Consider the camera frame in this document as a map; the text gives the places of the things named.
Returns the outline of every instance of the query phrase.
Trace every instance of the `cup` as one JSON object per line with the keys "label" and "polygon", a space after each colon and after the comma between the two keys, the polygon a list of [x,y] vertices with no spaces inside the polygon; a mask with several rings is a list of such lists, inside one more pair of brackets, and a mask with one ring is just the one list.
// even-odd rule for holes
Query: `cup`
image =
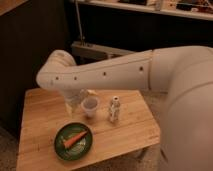
{"label": "cup", "polygon": [[83,109],[85,115],[88,118],[92,118],[95,115],[98,105],[99,105],[99,99],[95,96],[86,97],[81,102],[81,108]]}

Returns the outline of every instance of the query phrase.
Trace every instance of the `plate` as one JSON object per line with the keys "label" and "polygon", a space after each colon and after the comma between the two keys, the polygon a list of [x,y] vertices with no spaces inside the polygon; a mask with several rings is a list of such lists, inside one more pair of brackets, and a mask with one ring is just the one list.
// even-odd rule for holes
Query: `plate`
{"label": "plate", "polygon": [[[70,148],[65,149],[63,141],[72,138],[82,131],[87,131],[87,134],[73,144]],[[71,161],[83,157],[92,145],[92,132],[82,123],[70,123],[59,130],[55,137],[55,152],[63,160]]]}

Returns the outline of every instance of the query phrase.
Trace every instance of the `white bottle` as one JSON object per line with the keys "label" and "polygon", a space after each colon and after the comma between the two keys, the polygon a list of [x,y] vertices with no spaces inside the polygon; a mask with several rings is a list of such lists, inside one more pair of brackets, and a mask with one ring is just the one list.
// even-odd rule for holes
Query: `white bottle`
{"label": "white bottle", "polygon": [[120,113],[120,101],[118,96],[113,96],[109,106],[109,120],[115,122],[118,120]]}

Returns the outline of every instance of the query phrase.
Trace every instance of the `orange carrot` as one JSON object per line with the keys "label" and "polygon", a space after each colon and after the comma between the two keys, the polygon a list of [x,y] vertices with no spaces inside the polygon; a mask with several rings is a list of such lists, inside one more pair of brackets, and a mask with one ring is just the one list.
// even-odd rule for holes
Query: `orange carrot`
{"label": "orange carrot", "polygon": [[83,131],[83,132],[80,132],[79,134],[75,135],[74,137],[66,140],[64,142],[64,147],[66,149],[69,148],[69,147],[71,147],[76,141],[80,140],[86,134],[87,134],[87,131]]}

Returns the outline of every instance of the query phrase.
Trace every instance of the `wooden table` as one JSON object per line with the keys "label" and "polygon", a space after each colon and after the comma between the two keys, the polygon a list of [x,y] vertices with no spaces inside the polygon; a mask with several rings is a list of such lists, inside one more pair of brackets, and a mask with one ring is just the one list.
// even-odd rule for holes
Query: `wooden table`
{"label": "wooden table", "polygon": [[[78,107],[68,115],[64,99],[57,92],[42,89],[26,93],[17,162],[18,171],[73,170],[159,142],[159,127],[139,91],[99,90],[96,117],[86,119]],[[112,96],[120,97],[119,122],[108,121]],[[70,122],[82,122],[93,133],[93,144],[83,158],[62,161],[54,151],[54,138]]]}

